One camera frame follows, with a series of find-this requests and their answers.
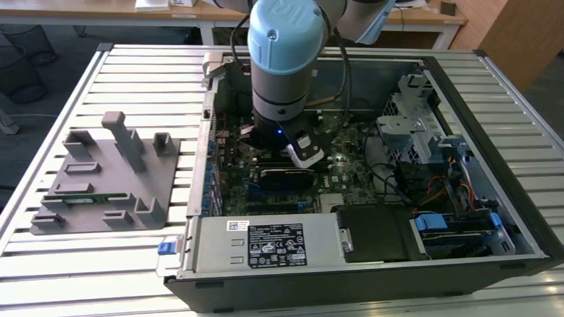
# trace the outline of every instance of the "motherboard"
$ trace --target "motherboard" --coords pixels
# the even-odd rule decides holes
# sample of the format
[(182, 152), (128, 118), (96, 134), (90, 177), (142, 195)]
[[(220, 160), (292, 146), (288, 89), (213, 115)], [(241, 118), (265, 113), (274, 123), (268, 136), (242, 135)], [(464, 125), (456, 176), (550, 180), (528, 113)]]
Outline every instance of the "motherboard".
[(306, 170), (293, 167), (285, 151), (258, 150), (238, 141), (240, 126), (250, 118), (218, 117), (224, 216), (321, 213), (334, 205), (378, 200), (362, 152), (372, 123), (352, 120), (342, 127), (340, 117), (340, 112), (310, 111), (326, 156)]

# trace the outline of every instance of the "metal slotted table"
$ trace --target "metal slotted table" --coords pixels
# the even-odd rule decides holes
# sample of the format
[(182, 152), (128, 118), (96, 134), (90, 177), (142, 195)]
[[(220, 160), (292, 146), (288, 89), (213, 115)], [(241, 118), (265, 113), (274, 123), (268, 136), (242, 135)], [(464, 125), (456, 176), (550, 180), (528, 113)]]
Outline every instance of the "metal slotted table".
[[(204, 54), (224, 47), (101, 45), (0, 216), (0, 316), (196, 316), (156, 274), (157, 245), (182, 234), (206, 91)], [(564, 143), (486, 57), (470, 52), (353, 49), (434, 55), (552, 229), (564, 241)], [(338, 50), (326, 53), (338, 55)], [(105, 111), (122, 111), (141, 138), (181, 139), (168, 225), (161, 230), (33, 236), (30, 219), (54, 179), (70, 129), (97, 139)], [(456, 132), (454, 119), (445, 114)], [(461, 297), (342, 304), (232, 316), (562, 316), (564, 267)]]

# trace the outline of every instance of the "power supply label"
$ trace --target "power supply label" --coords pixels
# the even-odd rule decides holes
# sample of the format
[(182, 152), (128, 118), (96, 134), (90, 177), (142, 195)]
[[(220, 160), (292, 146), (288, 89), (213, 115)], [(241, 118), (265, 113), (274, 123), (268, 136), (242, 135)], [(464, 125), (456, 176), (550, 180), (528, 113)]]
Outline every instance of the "power supply label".
[(250, 269), (308, 265), (302, 225), (248, 226)]

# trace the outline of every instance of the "wastebasket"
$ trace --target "wastebasket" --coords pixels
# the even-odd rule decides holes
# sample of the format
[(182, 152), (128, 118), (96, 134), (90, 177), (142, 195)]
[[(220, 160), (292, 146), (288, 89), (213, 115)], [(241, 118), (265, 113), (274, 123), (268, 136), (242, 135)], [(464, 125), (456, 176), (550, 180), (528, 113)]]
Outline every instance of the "wastebasket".
[(42, 66), (54, 61), (56, 53), (41, 25), (0, 24), (0, 33), (12, 45), (25, 49), (25, 57), (34, 66)]
[(16, 104), (36, 101), (46, 94), (37, 70), (20, 46), (0, 46), (0, 92)]

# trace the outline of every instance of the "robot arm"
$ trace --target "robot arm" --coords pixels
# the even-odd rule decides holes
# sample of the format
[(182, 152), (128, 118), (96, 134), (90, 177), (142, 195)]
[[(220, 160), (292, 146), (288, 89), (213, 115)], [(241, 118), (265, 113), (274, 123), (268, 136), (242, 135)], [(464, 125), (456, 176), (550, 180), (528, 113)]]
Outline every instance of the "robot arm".
[(296, 167), (308, 168), (325, 155), (301, 114), (316, 58), (336, 26), (345, 38), (374, 42), (394, 0), (205, 1), (244, 13), (252, 9), (248, 50), (254, 122), (241, 130), (241, 141), (260, 149), (285, 148)]
[[(204, 2), (220, 8), (249, 13), (249, 4), (253, 6), (258, 0), (204, 0)], [(342, 38), (362, 44), (376, 42), (394, 0), (317, 0), (316, 2), (325, 10), (332, 26), (338, 27)]]

